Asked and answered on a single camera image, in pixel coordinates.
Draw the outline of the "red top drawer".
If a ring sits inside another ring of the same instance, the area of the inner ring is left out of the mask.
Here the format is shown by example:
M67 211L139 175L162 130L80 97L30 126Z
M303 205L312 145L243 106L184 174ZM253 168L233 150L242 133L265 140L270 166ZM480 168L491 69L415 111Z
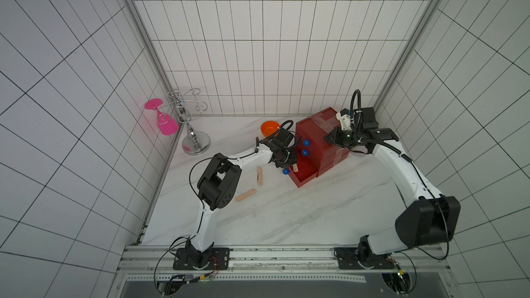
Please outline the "red top drawer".
M339 123L336 119L329 122L318 119L315 122L312 118L307 117L298 121L296 131L302 136L302 140L309 140L310 145L316 144L319 148L324 148L327 144L332 145L324 138L337 127L339 127Z

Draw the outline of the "red drawer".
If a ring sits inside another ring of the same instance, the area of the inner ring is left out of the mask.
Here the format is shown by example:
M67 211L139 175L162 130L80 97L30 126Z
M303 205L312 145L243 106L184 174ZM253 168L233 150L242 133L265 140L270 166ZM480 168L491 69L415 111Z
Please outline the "red drawer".
M312 179L317 177L318 170L317 168L309 161L307 157L298 158L298 172L293 172L293 167L289 167L290 178L293 180L294 184L301 188L306 183L309 183Z
M312 118L307 117L298 121L296 131L302 136L302 140L309 140L310 145L316 144L319 148L324 148L327 144L332 145L324 138L337 127L339 127L339 123L336 119L329 122L318 119L315 122Z
M308 158L319 171L327 171L336 166L344 161L349 154L348 149L329 144L324 148L319 148L316 144L302 146L301 152L302 156Z

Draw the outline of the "red bottom drawer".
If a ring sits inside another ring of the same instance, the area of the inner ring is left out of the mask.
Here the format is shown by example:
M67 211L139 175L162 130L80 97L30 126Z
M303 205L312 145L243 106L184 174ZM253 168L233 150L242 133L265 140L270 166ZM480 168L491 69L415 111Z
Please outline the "red bottom drawer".
M298 172L293 172L293 167L289 167L290 178L293 180L294 184L301 188L306 183L309 183L312 179L317 177L318 170L317 168L309 161L307 157L298 158Z

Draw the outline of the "peach knife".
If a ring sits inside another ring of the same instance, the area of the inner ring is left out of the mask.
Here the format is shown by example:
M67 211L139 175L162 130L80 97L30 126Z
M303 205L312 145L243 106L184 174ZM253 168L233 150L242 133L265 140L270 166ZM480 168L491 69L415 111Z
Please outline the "peach knife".
M264 183L264 177L263 177L263 169L261 166L257 167L257 176L258 176L257 183L259 186L262 186Z

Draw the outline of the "peach knife diagonal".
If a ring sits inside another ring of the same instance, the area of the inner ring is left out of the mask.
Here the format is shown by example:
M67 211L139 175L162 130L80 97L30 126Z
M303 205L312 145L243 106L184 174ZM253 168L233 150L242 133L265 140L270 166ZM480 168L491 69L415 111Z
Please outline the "peach knife diagonal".
M238 196L235 198L235 200L236 200L237 202L239 202L239 201L243 201L243 200L245 200L246 198L248 198L248 197L254 195L256 192L257 192L257 190L253 188L253 189L251 189L251 190L249 190L249 191L246 191L245 193L242 193L241 195L238 195Z

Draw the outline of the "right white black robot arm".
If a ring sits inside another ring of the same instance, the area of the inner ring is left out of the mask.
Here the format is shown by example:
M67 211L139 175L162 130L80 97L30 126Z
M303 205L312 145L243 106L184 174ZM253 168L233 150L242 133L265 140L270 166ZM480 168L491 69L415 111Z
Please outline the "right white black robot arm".
M360 239L356 257L366 266L395 252L446 243L454 237L461 205L446 196L418 169L390 128L379 127L372 108L344 109L336 115L340 125L324 139L357 152L364 147L388 171L406 206L388 229Z

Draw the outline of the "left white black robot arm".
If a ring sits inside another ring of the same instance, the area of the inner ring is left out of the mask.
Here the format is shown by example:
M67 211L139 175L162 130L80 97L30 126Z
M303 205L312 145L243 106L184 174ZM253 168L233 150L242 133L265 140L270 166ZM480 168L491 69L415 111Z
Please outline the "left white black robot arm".
M257 139L255 145L236 155L217 153L197 182L201 210L190 246L200 255L213 247L218 215L235 197L238 183L245 170L272 163L282 170L298 162L296 147L302 137L296 132L279 128L272 135Z

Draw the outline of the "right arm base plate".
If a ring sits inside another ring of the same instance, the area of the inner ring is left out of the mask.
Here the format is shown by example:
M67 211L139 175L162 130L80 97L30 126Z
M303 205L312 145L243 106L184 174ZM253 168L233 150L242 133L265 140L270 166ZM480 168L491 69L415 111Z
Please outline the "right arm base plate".
M357 247L337 247L333 255L338 261L340 270L391 270L394 263L388 255L372 255L370 252L359 251Z

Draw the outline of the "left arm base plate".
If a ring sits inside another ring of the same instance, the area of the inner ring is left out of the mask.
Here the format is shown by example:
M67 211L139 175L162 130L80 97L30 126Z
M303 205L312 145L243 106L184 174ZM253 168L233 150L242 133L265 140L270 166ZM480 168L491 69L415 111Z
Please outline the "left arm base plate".
M177 249L173 270L227 270L230 261L230 248L209 248L204 252L192 246Z

